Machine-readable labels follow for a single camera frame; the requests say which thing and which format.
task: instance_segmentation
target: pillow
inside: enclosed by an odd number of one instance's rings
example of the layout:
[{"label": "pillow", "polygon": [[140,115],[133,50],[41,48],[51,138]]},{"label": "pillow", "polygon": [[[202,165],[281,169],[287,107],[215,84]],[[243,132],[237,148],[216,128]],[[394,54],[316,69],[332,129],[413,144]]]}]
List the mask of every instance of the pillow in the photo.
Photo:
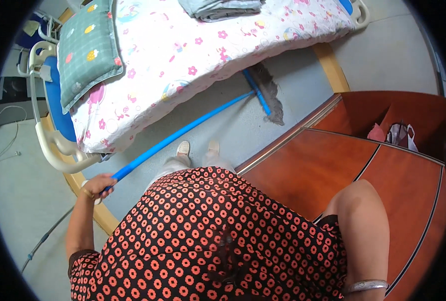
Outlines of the pillow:
[{"label": "pillow", "polygon": [[114,36],[112,4],[113,0],[94,0],[61,29],[58,69],[63,114],[94,85],[123,72]]}]

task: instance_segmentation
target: black and orange patterned dress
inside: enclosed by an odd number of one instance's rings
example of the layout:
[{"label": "black and orange patterned dress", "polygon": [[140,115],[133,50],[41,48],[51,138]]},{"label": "black and orange patterned dress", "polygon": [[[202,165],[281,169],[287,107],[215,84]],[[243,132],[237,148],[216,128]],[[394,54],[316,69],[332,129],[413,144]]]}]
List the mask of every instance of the black and orange patterned dress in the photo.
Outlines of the black and orange patterned dress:
[{"label": "black and orange patterned dress", "polygon": [[144,193],[101,253],[70,257],[73,300],[334,300],[346,278],[337,217],[318,225],[218,167]]}]

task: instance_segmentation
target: folded gray cloth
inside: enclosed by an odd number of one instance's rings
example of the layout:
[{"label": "folded gray cloth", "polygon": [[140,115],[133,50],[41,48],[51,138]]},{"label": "folded gray cloth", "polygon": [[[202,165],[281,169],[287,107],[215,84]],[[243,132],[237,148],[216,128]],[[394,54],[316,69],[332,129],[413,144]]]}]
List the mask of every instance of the folded gray cloth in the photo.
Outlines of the folded gray cloth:
[{"label": "folded gray cloth", "polygon": [[261,11],[259,0],[178,0],[192,18],[215,22]]}]

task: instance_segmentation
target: white bed sheet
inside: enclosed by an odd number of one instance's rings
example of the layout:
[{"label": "white bed sheet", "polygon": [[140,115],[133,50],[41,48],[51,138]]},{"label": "white bed sheet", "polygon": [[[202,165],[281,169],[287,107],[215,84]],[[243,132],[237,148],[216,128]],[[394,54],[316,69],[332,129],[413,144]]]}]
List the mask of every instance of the white bed sheet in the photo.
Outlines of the white bed sheet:
[{"label": "white bed sheet", "polygon": [[267,0],[258,15],[214,23],[191,19],[177,0],[115,2],[125,71],[70,110],[86,153],[122,152],[138,132],[215,81],[355,29],[334,0]]}]

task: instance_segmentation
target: silver bracelet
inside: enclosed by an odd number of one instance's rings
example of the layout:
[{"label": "silver bracelet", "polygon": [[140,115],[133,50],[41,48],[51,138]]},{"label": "silver bracelet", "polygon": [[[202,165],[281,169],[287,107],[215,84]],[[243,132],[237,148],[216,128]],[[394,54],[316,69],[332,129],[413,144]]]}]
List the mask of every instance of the silver bracelet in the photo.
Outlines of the silver bracelet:
[{"label": "silver bracelet", "polygon": [[388,282],[386,282],[385,280],[375,280],[375,279],[363,280],[346,287],[343,290],[343,295],[345,296],[346,294],[356,291],[369,290],[374,288],[383,288],[383,287],[387,289],[388,287],[390,287],[390,284],[388,284]]}]

